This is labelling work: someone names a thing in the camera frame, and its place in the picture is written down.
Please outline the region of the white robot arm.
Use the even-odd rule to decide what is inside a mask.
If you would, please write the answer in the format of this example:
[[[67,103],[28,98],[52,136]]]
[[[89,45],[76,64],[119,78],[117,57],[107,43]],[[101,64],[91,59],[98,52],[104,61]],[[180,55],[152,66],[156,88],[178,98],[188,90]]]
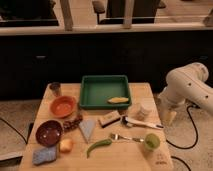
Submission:
[[[175,108],[189,100],[207,113],[213,115],[213,88],[205,81],[209,77],[208,68],[199,62],[175,68],[166,75],[167,86],[159,94],[160,119],[164,126],[172,123]]]

